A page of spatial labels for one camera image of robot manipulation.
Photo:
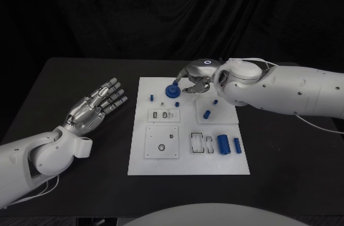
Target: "white board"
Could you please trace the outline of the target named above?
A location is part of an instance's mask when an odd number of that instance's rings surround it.
[[[217,96],[217,92],[210,90],[197,95],[181,93],[175,99],[165,96],[165,87],[172,83],[174,78],[139,78],[136,111],[130,142],[130,159],[128,175],[248,175],[248,166],[244,155],[244,147],[240,137],[238,124],[234,123],[237,116],[234,106]],[[187,78],[178,83],[179,90],[192,86]],[[212,99],[218,100],[220,107],[212,111],[211,117],[230,113],[231,123],[197,123],[195,99],[208,98],[208,106]],[[179,122],[148,122],[148,112],[153,109],[178,110]],[[178,135],[178,158],[146,159],[145,139],[148,126],[176,126]],[[191,153],[189,134],[201,133],[204,138],[211,137],[212,154]],[[230,151],[227,155],[218,153],[217,136],[225,134]],[[233,139],[238,138],[241,154],[235,153]]]

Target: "blue object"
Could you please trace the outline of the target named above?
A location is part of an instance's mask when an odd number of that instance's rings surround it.
[[[227,135],[218,135],[217,136],[217,141],[218,141],[220,154],[221,155],[230,154]]]
[[[176,98],[179,96],[179,88],[176,83],[166,86],[165,94],[169,98]]]
[[[240,154],[241,153],[241,147],[240,147],[240,142],[238,142],[237,138],[234,138],[234,149],[235,149],[235,153]]]
[[[204,116],[202,116],[202,118],[204,118],[204,119],[207,119],[207,118],[208,118],[208,116],[210,116],[210,113],[211,113],[211,112],[210,112],[210,110],[205,110],[205,113],[204,113]]]

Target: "black curtain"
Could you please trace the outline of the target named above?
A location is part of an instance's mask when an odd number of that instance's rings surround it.
[[[344,72],[342,0],[0,0],[0,7],[7,122],[50,57],[259,57]]]

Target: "black table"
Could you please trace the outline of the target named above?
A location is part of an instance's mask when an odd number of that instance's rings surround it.
[[[128,176],[139,77],[172,77],[187,61],[53,58],[30,90],[2,144],[63,123],[74,102],[112,77],[126,103],[107,116],[90,156],[76,159],[44,196],[0,216],[139,217],[194,203],[231,203],[290,215],[344,215],[344,141],[295,116],[237,108],[250,175]],[[306,119],[335,129],[326,117]]]

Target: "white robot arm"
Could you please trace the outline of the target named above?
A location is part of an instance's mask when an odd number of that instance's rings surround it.
[[[0,146],[0,209],[66,170],[73,157],[89,156],[92,140],[81,135],[125,102],[126,97],[115,101],[123,93],[119,86],[113,78],[83,97],[51,132]]]
[[[218,95],[234,106],[289,115],[330,116],[344,119],[344,74],[306,67],[277,66],[261,70],[248,61],[211,59],[192,61],[175,81],[188,77],[195,85],[182,90],[202,93],[212,82]]]

